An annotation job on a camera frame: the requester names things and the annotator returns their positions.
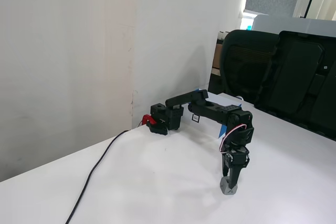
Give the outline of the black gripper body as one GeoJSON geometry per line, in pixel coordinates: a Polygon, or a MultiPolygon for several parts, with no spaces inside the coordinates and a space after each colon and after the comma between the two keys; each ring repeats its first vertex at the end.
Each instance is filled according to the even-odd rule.
{"type": "Polygon", "coordinates": [[[229,148],[225,154],[229,168],[233,165],[244,165],[244,168],[246,168],[249,163],[249,150],[245,146],[240,148],[229,148]]]}

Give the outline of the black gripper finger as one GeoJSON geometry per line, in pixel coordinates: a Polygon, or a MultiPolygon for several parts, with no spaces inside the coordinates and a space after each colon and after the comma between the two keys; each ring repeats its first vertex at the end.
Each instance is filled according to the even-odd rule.
{"type": "Polygon", "coordinates": [[[244,168],[244,165],[233,165],[229,169],[229,182],[228,182],[228,187],[230,189],[233,189],[238,182],[239,175],[241,170],[244,168]]]}
{"type": "Polygon", "coordinates": [[[229,172],[229,167],[228,167],[228,162],[227,162],[227,157],[226,154],[222,155],[222,173],[223,176],[228,176],[229,172]]]}

